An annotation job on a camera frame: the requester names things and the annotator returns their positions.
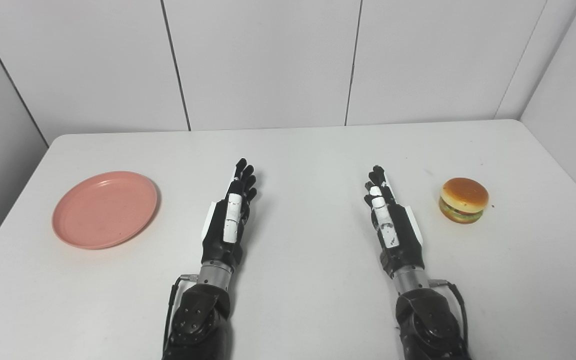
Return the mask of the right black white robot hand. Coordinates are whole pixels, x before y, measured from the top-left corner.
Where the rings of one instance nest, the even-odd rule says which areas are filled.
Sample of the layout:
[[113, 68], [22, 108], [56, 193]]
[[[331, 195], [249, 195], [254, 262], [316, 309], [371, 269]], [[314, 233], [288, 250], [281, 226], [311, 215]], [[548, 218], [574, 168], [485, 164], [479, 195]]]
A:
[[375, 165], [368, 173], [368, 179], [364, 201], [370, 207], [371, 223], [381, 246], [382, 269], [391, 278], [405, 267], [425, 269], [422, 244], [410, 212], [397, 202], [386, 171]]

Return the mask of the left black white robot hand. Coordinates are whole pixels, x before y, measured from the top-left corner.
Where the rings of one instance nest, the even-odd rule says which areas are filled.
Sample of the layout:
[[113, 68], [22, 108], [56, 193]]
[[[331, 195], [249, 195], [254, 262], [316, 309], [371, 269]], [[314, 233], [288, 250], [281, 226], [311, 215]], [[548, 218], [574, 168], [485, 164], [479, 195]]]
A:
[[215, 203], [202, 241], [201, 263], [220, 262], [235, 270], [243, 258], [242, 237], [250, 216], [250, 204], [258, 194], [254, 167], [241, 158], [223, 199]]

